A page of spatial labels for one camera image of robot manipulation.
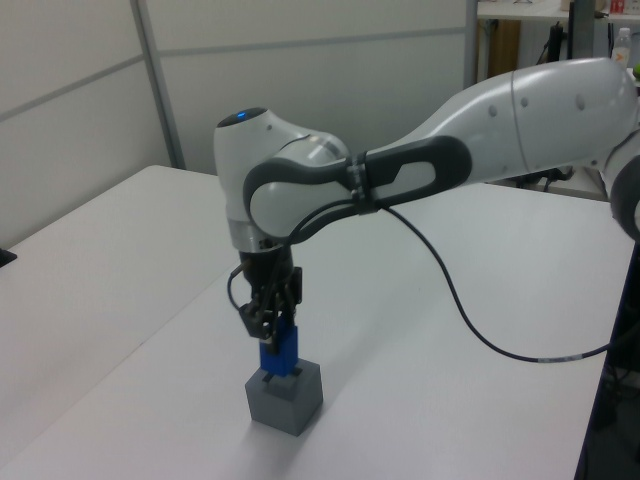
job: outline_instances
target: black cable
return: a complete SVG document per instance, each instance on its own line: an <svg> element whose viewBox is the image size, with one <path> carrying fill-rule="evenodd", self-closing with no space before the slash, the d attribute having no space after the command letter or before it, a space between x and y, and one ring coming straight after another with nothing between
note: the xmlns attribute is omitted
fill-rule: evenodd
<svg viewBox="0 0 640 480"><path fill-rule="evenodd" d="M619 337L617 340L615 340L613 342L609 342L606 345L603 345L603 346L601 346L599 348L596 348L594 350L590 350L590 351L584 352L584 353L579 353L577 355L567 355L567 356L564 356L564 357L537 358L537 357L526 357L524 355L517 355L515 353L507 352L506 350L503 350L502 348L494 345L489 340L487 340L476 329L476 327L473 325L473 323L471 323L471 320L469 320L469 317L467 316L467 313L465 312L464 307L462 306L462 303L460 302L460 297L458 297L458 292L456 291L456 288L453 285L453 280L451 280L451 275L449 275L449 271L447 270L447 267L444 264L444 261L442 260L442 258L440 257L440 255L438 254L438 252L436 251L434 246L431 245L429 240L427 240L427 238L422 234L422 232L420 232L420 230L418 230L409 220L407 220L405 217L403 217L401 214L399 214L395 210L392 210L391 208L385 207L385 206L381 206L381 208L382 208L382 210L384 210L385 212L389 213L390 215L393 215L396 219L398 219L400 222L402 222L429 249L429 251L431 252L433 257L438 262L438 265L440 265L440 269L442 270L442 273L444 274L444 277L445 277L445 279L447 281L447 284L449 285L449 290L451 291L451 295L453 296L453 299L456 302L456 306L458 307L458 311L460 312L460 315L462 316L462 319L464 320L464 323L467 324L467 327L469 327L469 330L471 330L473 332L473 334L478 338L478 340L480 340L487 347L489 347L491 350L499 353L500 355L504 355L505 357L509 357L509 358L514 359L514 360L520 360L521 362L530 362L530 363L573 362L573 361L576 361L576 360L582 360L584 358L593 357L593 356L598 355L598 354L600 354L602 352L606 352L607 350L612 350L614 348L617 348L620 345L626 343L628 340L630 340L638 332L638 330L640 329L640 321L639 321L629 331L627 331L624 335Z"/></svg>
<svg viewBox="0 0 640 480"><path fill-rule="evenodd" d="M251 259L247 259L244 262L242 262L233 270L233 272L229 274L229 280L227 280L227 296L229 297L229 301L231 302L231 305L233 305L233 308L235 308L238 311L240 311L240 307L238 306L235 299L233 298L233 292L231 291L231 284L233 283L233 279L236 278L238 275L240 275L240 272L243 272L249 266L250 263L251 263Z"/></svg>

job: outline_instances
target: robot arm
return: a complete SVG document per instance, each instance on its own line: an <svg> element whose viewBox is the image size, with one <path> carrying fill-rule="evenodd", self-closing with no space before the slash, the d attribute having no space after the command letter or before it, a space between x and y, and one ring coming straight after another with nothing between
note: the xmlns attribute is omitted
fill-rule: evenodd
<svg viewBox="0 0 640 480"><path fill-rule="evenodd" d="M297 241L382 205L565 165L604 173L616 218L640 241L640 194L633 194L640 192L637 95L626 72L609 60L558 62L494 77L451 98L397 142L355 156L332 135L260 112L247 111L250 119L227 126L239 120L229 117L214 139L232 238L241 251L265 250L255 248L261 241L268 248L282 242L302 218L336 200L353 199L354 205L320 215ZM238 231L240 223L252 229L253 245Z"/></svg>

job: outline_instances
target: black handle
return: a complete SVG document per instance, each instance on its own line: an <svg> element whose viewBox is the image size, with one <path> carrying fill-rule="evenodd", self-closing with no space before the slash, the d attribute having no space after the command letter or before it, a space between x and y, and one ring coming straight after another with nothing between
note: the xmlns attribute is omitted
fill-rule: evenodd
<svg viewBox="0 0 640 480"><path fill-rule="evenodd" d="M376 199L376 204L390 207L435 195L463 184L471 174L471 153L462 141L446 136L431 137L367 154L364 164L369 187L393 183L403 165L417 162L433 166L434 181L398 195Z"/></svg>

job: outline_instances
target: gray cube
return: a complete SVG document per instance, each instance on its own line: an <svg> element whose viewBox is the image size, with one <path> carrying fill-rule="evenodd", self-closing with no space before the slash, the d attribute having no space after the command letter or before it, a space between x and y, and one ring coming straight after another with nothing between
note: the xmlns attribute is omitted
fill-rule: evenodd
<svg viewBox="0 0 640 480"><path fill-rule="evenodd" d="M296 437L323 400L320 365L302 359L286 377L258 369L244 388L253 420Z"/></svg>

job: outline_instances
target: white table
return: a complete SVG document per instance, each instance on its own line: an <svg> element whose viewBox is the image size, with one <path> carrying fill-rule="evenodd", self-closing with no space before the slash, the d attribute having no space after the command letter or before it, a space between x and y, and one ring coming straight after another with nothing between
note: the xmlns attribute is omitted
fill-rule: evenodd
<svg viewBox="0 0 640 480"><path fill-rule="evenodd" d="M222 202L215 177L149 167L11 249L0 467L236 261Z"/></svg>
<svg viewBox="0 0 640 480"><path fill-rule="evenodd" d="M609 338L633 244L608 208L477 185L400 210L439 249L488 338L547 356ZM305 269L300 352L320 363L325 394L302 436L250 421L243 384L258 346L222 277L0 479L573 478L603 355L537 365L487 349L434 260L383 213L329 226L294 259Z"/></svg>

